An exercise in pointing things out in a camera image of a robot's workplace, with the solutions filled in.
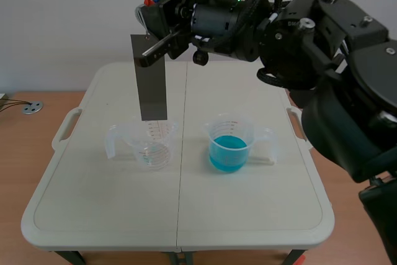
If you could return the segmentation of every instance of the wooden surface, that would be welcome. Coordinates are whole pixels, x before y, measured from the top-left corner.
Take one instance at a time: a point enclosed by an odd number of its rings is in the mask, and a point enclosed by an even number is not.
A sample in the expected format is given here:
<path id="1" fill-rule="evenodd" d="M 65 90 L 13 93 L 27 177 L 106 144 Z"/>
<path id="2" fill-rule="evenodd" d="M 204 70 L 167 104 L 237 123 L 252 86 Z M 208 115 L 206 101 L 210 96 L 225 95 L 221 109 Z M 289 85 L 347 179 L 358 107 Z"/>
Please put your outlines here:
<path id="1" fill-rule="evenodd" d="M 0 113 L 0 265 L 67 264 L 55 253 L 28 244 L 20 232 L 20 220 L 47 164 L 51 141 L 66 113 L 77 107 L 83 92 L 20 93 L 14 99 L 43 101 L 33 115 L 21 106 Z M 312 151 L 334 209 L 336 223 L 331 237 L 306 252 L 304 265 L 390 264 L 380 237 L 357 197 L 366 183 L 355 184 L 340 167 Z M 285 251 L 206 251 L 196 253 L 195 265 L 277 265 Z M 88 265 L 169 264 L 162 253 L 83 252 Z"/>

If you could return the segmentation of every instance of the measuring cup with blue liquid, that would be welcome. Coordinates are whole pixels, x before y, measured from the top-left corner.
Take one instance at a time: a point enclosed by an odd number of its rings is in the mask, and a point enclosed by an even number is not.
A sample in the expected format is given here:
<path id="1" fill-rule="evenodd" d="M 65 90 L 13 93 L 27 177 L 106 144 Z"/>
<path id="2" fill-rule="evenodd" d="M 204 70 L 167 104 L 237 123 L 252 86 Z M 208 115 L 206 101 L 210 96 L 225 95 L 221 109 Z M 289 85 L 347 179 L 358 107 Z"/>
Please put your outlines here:
<path id="1" fill-rule="evenodd" d="M 269 160 L 277 162 L 277 142 L 269 128 L 255 127 L 247 117 L 238 114 L 219 114 L 204 128 L 210 139 L 210 161 L 224 172 L 234 172 L 244 166 L 249 152 L 257 141 L 269 144 Z"/>

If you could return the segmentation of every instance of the empty measuring cup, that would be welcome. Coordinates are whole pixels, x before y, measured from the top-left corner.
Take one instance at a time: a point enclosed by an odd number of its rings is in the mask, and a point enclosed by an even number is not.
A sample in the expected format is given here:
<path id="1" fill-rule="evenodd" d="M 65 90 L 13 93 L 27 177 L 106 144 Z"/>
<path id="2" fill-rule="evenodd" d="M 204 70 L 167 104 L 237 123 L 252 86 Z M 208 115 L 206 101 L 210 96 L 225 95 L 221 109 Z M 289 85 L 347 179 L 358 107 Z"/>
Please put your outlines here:
<path id="1" fill-rule="evenodd" d="M 269 159 L 277 162 L 277 144 L 269 128 L 255 127 L 247 117 L 238 114 L 219 114 L 204 125 L 210 139 L 210 161 L 219 170 L 233 172 L 246 163 L 256 141 L 269 142 Z"/>
<path id="2" fill-rule="evenodd" d="M 132 121 L 113 125 L 107 132 L 105 149 L 107 157 L 115 156 L 115 140 L 120 138 L 131 146 L 137 161 L 145 168 L 157 170 L 172 158 L 172 138 L 178 124 L 171 120 Z"/>

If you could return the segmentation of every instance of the measuring cup handle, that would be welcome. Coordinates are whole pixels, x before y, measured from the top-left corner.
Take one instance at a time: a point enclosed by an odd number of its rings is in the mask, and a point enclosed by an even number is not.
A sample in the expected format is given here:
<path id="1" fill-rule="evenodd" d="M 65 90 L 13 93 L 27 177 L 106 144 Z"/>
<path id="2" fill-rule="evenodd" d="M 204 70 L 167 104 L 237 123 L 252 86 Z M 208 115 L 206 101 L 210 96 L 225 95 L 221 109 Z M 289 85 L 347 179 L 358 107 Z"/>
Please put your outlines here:
<path id="1" fill-rule="evenodd" d="M 255 141 L 270 142 L 270 160 L 273 161 L 273 164 L 276 164 L 279 145 L 274 131 L 265 127 L 261 128 L 261 136 L 256 137 Z"/>
<path id="2" fill-rule="evenodd" d="M 117 127 L 114 125 L 109 129 L 105 138 L 105 149 L 108 159 L 114 158 L 114 156 L 116 155 L 116 150 L 114 147 L 116 138 L 121 138 L 121 136 L 118 133 Z"/>
<path id="3" fill-rule="evenodd" d="M 113 125 L 110 127 L 105 138 L 105 150 L 108 159 L 114 158 L 116 155 L 115 151 L 115 140 L 122 139 L 125 143 L 131 146 L 132 140 L 128 136 L 128 125 Z"/>

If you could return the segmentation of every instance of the metal plate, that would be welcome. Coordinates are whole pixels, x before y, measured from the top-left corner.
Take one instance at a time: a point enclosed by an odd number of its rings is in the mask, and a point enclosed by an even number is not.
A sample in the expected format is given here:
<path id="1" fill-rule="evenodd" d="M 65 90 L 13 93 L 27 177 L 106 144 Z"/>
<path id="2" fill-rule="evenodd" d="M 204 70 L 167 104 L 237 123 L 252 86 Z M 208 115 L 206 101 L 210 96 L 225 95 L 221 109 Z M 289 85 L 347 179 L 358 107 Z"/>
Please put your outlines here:
<path id="1" fill-rule="evenodd" d="M 43 102 L 35 101 L 31 103 L 32 103 L 31 105 L 25 105 L 22 108 L 23 114 L 27 114 L 27 115 L 34 114 L 43 108 Z"/>

